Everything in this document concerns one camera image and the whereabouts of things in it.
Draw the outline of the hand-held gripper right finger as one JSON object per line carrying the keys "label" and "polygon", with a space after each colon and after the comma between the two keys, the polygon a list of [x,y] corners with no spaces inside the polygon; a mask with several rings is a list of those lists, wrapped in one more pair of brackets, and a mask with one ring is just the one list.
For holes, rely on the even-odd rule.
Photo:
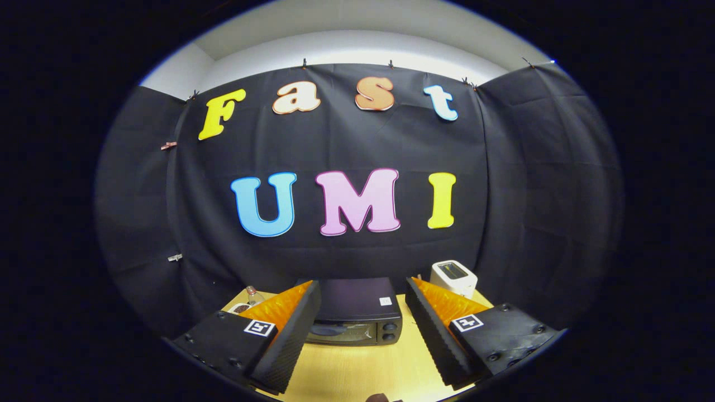
{"label": "hand-held gripper right finger", "polygon": [[404,298],[442,381],[485,387],[513,374],[561,332],[511,303],[488,307],[416,277]]}

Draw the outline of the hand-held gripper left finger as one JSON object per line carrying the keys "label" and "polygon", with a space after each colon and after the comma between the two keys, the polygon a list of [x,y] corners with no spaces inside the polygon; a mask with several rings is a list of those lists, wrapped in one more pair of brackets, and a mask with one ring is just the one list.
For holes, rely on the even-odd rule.
{"label": "hand-held gripper left finger", "polygon": [[283,394],[320,302],[320,284],[310,280],[243,312],[209,314],[170,346],[232,386]]}

